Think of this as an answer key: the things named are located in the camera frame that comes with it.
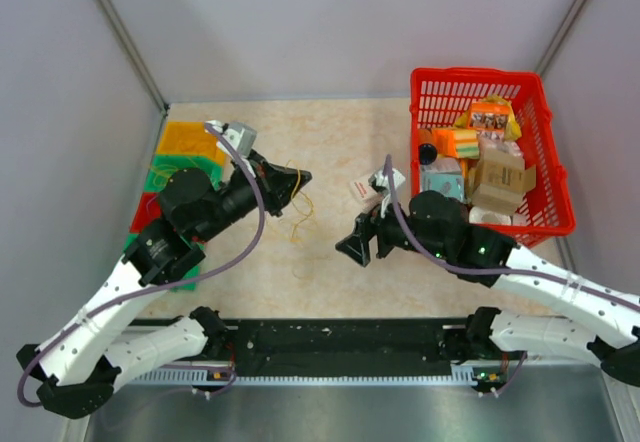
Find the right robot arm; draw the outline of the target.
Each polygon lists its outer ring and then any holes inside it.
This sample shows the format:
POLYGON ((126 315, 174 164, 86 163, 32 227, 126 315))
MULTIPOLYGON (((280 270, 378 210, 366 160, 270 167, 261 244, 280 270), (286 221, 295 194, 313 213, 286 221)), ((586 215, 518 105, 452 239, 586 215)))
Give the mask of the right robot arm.
POLYGON ((399 171, 383 167, 368 180, 381 196, 360 213, 353 231, 336 243, 358 265, 399 248, 417 252, 459 279, 531 299, 550 316, 523 316, 483 307, 467 323, 476 356, 496 351, 571 358, 600 368, 630 386, 639 384, 639 298, 597 284, 539 257, 504 233, 469 222, 461 202, 423 191, 402 209, 399 171))

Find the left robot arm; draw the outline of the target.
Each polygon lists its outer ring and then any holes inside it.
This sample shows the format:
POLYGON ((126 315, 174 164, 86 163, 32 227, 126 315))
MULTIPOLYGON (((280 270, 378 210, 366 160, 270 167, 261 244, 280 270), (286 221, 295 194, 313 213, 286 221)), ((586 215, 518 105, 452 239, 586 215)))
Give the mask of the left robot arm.
POLYGON ((156 196, 159 216, 129 243, 93 297, 56 335, 18 351, 23 373, 17 397, 23 406, 80 419, 150 371, 228 352, 227 326, 217 311, 204 306, 136 339, 118 339, 152 302, 190 283, 188 272, 205 258, 204 243, 257 212, 258 226, 248 246, 195 279, 203 281, 243 261, 260 241, 267 216, 281 216, 312 179, 306 170, 270 163, 253 148, 255 130, 243 123, 207 121, 204 131, 231 157, 230 178, 213 183, 198 167, 168 177, 156 196))

